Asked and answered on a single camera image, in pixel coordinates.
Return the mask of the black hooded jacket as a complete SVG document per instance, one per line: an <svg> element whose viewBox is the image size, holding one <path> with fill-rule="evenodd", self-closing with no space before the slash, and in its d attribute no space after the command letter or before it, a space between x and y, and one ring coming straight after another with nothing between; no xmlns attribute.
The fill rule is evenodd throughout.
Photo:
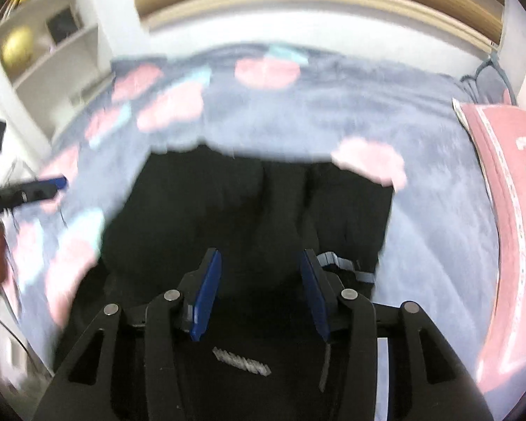
<svg viewBox="0 0 526 421"><path fill-rule="evenodd" d="M209 249L222 273L207 331L175 335L191 420L328 420L347 342L318 335L298 268L311 249L373 272L393 190L330 162L229 157L200 146L151 155L101 236L54 361L96 313L175 289Z"/></svg>

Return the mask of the grey pink floral blanket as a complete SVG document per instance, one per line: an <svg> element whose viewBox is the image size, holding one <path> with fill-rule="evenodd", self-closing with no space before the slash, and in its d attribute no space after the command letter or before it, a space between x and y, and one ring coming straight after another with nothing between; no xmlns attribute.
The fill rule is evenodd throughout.
<svg viewBox="0 0 526 421"><path fill-rule="evenodd" d="M496 221L452 103L494 103L504 92L494 69L457 80L261 45L120 59L112 68L113 82L58 136L40 170L67 186L17 211L8 233L20 328L54 373L37 419L191 420L175 335L190 335L201 263L146 304L105 304L64 360L54 358L102 233L148 158L200 146L330 162L393 190L373 272L314 252L331 284L324 342L347 342L328 420L370 420L377 408L391 420L491 418L473 370L496 291Z"/></svg>

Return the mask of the yellow ball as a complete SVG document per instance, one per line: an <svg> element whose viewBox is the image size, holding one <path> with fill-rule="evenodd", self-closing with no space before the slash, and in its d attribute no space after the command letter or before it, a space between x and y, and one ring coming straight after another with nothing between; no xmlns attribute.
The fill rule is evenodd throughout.
<svg viewBox="0 0 526 421"><path fill-rule="evenodd" d="M34 53L34 35L31 28L13 29L1 45L1 60L8 69L19 69L30 63Z"/></svg>

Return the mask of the white bookshelf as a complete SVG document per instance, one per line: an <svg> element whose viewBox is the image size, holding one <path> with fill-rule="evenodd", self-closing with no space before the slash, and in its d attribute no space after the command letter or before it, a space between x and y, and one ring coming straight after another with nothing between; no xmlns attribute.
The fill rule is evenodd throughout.
<svg viewBox="0 0 526 421"><path fill-rule="evenodd" d="M29 64L8 69L1 45L13 29L31 28ZM6 0L0 9L0 64L22 110L48 141L60 136L107 82L112 52L93 0Z"/></svg>

